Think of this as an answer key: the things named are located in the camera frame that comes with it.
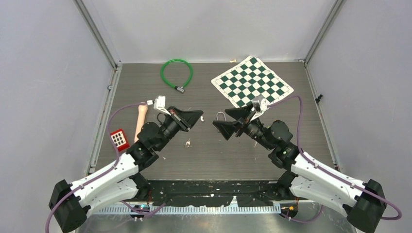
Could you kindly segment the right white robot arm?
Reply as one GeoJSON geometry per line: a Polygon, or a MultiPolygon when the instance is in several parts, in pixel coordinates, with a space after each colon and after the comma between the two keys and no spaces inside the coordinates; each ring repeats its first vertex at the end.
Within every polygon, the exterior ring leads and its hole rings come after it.
{"type": "Polygon", "coordinates": [[[281,120],[267,127],[255,117],[252,105],[226,109],[234,121],[213,121],[228,140],[232,135],[248,135],[270,151],[268,157],[285,173],[278,180],[278,195],[315,201],[343,215],[364,233],[373,233],[382,220],[387,204],[381,184],[373,179],[364,182],[326,166],[291,142],[293,134],[281,120]]]}

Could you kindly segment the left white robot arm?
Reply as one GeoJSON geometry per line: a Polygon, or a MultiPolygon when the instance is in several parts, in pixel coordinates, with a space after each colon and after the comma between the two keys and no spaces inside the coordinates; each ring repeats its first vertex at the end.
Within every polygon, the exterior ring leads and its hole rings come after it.
{"type": "Polygon", "coordinates": [[[174,106],[162,111],[165,120],[158,125],[147,122],[137,134],[137,142],[116,160],[93,174],[68,183],[57,182],[49,201],[51,210],[45,226],[49,232],[55,218],[64,233],[82,226],[95,211],[122,200],[145,200],[147,180],[140,172],[152,165],[170,140],[179,132],[189,132],[203,115],[202,110],[183,111],[174,106]]]}

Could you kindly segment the brass padlock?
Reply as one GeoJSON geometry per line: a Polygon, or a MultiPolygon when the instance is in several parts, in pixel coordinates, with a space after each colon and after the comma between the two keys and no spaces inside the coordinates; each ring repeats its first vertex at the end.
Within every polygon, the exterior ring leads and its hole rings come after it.
{"type": "Polygon", "coordinates": [[[216,120],[217,121],[227,121],[225,112],[217,112],[216,113],[216,120]]]}

